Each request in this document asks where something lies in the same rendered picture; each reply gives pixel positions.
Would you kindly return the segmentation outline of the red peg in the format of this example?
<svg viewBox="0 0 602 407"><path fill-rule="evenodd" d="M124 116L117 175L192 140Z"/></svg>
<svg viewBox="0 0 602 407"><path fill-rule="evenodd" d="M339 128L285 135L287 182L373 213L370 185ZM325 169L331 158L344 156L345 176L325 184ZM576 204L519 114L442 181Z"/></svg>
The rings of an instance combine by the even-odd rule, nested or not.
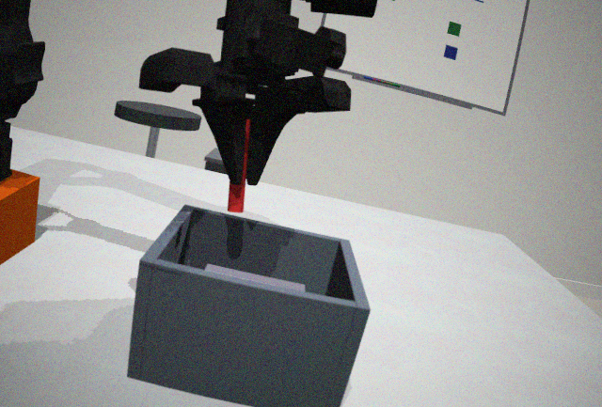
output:
<svg viewBox="0 0 602 407"><path fill-rule="evenodd" d="M231 184L229 192L229 212L243 212L244 209L244 198L245 198L245 186L246 186L246 163L247 163L247 151L248 151L248 139L249 139L249 128L251 120L248 119L246 122L246 135L245 135L245 152L244 152L244 167L241 183L239 185Z"/></svg>

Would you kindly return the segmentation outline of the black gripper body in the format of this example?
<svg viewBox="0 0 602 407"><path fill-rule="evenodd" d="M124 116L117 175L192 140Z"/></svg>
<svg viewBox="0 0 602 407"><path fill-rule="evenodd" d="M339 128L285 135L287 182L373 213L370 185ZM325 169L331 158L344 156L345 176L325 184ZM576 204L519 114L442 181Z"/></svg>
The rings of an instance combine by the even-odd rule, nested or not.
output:
<svg viewBox="0 0 602 407"><path fill-rule="evenodd" d="M256 8L259 4L265 8ZM211 54L169 48L150 55L140 68L139 88L171 93L180 85L200 86L200 97L255 95L255 106L291 104L307 107L306 113L350 111L351 89L345 81L308 76L286 80L295 70L285 69L258 55L234 59L239 32L255 12L257 18L298 28L299 18L291 7L276 0L232 0L216 30L224 30L221 60Z"/></svg>

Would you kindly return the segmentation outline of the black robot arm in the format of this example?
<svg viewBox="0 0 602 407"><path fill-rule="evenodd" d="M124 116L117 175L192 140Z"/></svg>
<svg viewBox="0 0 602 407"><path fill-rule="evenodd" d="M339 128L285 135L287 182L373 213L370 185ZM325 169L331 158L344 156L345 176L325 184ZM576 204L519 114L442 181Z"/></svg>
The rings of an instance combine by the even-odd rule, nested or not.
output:
<svg viewBox="0 0 602 407"><path fill-rule="evenodd" d="M303 0L311 12L372 18L377 0ZM18 116L22 104L34 96L43 80L45 42L34 41L29 27L30 0L0 0L0 182L10 170L12 138L8 118ZM253 54L285 69L312 72L324 78L326 67L337 70L346 56L346 34L320 26L315 34L257 18L246 18L234 49L234 59Z"/></svg>

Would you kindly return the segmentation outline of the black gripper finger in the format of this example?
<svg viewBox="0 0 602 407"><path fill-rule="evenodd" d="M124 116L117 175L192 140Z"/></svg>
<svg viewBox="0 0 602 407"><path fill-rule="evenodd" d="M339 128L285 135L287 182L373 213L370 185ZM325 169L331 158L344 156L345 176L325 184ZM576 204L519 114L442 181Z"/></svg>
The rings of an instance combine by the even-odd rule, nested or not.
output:
<svg viewBox="0 0 602 407"><path fill-rule="evenodd" d="M192 100L205 116L217 144L231 184L241 183L246 122L256 99L219 95Z"/></svg>
<svg viewBox="0 0 602 407"><path fill-rule="evenodd" d="M308 108L286 103L253 106L248 119L249 128L246 183L257 185L272 149L284 126Z"/></svg>

